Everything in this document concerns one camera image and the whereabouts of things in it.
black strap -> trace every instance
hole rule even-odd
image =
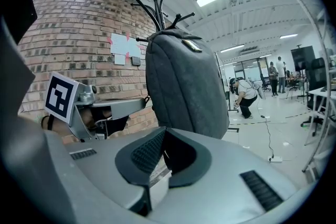
[[[42,118],[42,120],[41,120],[41,127],[42,127],[42,129],[43,129],[43,121],[44,121],[44,119],[45,119],[46,117],[49,117],[49,115],[44,116],[44,117]]]
[[[145,102],[146,104],[148,103],[148,101],[150,100],[151,96],[150,95],[147,95],[147,97],[145,98]]]
[[[49,120],[48,120],[48,130],[50,130],[50,131],[53,129],[53,127],[52,127],[53,125],[52,125],[52,124],[53,124],[53,122],[54,122],[54,118],[55,118],[54,115],[50,115],[50,116],[49,116]]]

power strip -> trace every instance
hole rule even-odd
[[[281,156],[274,156],[274,158],[272,158],[272,156],[268,156],[267,157],[267,161],[271,160],[271,163],[282,163],[282,157]]]

glass door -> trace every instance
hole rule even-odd
[[[245,78],[251,81],[260,81],[260,69],[257,59],[243,61]]]
[[[264,75],[264,78],[268,78],[268,65],[267,61],[264,58],[258,59],[259,66],[260,66],[260,72]]]
[[[242,62],[237,62],[237,63],[234,63],[233,64],[233,68],[235,70],[235,75],[236,75],[236,78],[243,78],[245,79],[245,73],[244,73],[244,67],[243,67],[243,64]]]

paper note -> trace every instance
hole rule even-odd
[[[135,38],[119,34],[111,34],[111,53],[125,55],[126,57],[140,57],[141,50]]]
[[[115,54],[114,55],[114,64],[115,65],[125,65],[125,55]]]

curved brick wall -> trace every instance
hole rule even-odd
[[[51,71],[85,84],[94,84],[101,98],[134,98],[147,95],[145,46],[141,65],[114,65],[108,37],[111,33],[147,37],[155,32],[150,18],[132,0],[34,0],[38,19],[19,43],[26,64],[36,75],[22,104],[33,117],[43,110],[44,91]],[[151,107],[130,116],[120,134],[157,126]],[[65,143],[73,137],[64,137]]]

